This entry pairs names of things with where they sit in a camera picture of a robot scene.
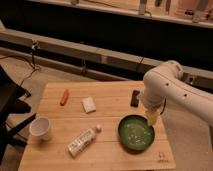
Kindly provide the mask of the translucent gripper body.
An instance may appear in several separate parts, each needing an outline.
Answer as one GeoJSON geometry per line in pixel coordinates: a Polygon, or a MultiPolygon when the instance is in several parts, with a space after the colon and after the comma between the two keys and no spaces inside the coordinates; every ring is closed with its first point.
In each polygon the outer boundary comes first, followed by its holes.
{"type": "Polygon", "coordinates": [[[148,106],[145,108],[145,116],[149,126],[153,126],[157,123],[162,110],[163,106],[148,106]]]}

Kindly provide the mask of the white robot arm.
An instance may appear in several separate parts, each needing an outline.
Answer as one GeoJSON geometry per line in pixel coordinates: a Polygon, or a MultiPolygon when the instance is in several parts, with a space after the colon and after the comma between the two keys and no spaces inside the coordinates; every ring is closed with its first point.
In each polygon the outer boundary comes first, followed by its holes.
{"type": "Polygon", "coordinates": [[[171,100],[189,110],[209,125],[213,150],[213,94],[194,88],[182,81],[183,68],[169,60],[147,71],[144,90],[137,98],[143,103],[149,125],[155,125],[158,109],[164,100],[171,100]]]}

